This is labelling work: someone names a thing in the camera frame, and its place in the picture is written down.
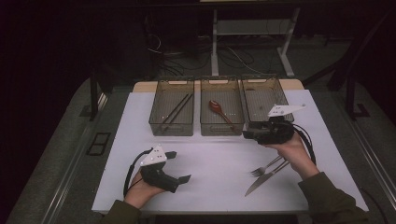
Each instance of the person's left hand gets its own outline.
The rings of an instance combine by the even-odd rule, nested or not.
[[[139,170],[134,176],[134,179],[132,179],[131,187],[126,194],[124,201],[140,209],[152,197],[162,192],[165,192],[165,190],[146,183]]]

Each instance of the red spoon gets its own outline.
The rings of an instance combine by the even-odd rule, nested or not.
[[[219,114],[219,115],[221,115],[224,119],[225,119],[225,121],[227,122],[227,123],[229,123],[229,124],[232,124],[232,122],[227,118],[227,116],[225,116],[225,114],[222,112],[222,109],[221,109],[221,105],[218,103],[218,102],[216,102],[216,101],[209,101],[209,107],[210,107],[210,109],[213,111],[213,112],[215,112],[215,113],[217,113],[217,114]]]

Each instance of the person's right hand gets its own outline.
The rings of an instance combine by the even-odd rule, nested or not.
[[[131,188],[128,189],[124,201],[140,209],[152,197],[162,192],[165,192],[165,190],[146,183],[139,170],[132,180]]]
[[[293,137],[284,144],[264,146],[276,149],[280,156],[290,162],[291,168],[293,168],[302,179],[307,179],[319,173],[318,167],[309,158],[303,141],[297,133],[294,133]]]

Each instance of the white table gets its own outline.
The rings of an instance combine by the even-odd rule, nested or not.
[[[310,134],[318,168],[334,185],[353,196],[357,206],[368,210],[345,166],[309,91],[285,91],[290,105],[306,104],[293,114],[294,123]],[[200,94],[195,93],[194,135],[191,137],[153,136],[149,112],[154,92],[132,92],[107,160],[92,210],[106,214],[122,189],[129,166],[142,151],[162,144],[176,151],[164,171],[173,177],[191,175],[176,193],[165,192],[142,208],[146,215],[159,214],[295,214],[306,212],[307,202],[297,183],[300,177],[289,166],[247,197],[245,192],[256,178],[249,172],[267,164],[277,154],[243,136],[203,137],[200,132]]]

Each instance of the transparent plastic tray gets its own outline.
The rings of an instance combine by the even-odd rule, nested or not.
[[[149,125],[156,136],[192,136],[194,78],[161,77],[158,81]]]
[[[210,101],[216,101],[224,116],[214,112]],[[201,135],[241,135],[244,126],[238,79],[234,76],[201,78]]]
[[[268,113],[274,105],[288,105],[279,79],[274,75],[242,75],[241,82],[247,128],[250,122],[268,121]],[[294,121],[292,114],[283,117],[287,121]]]

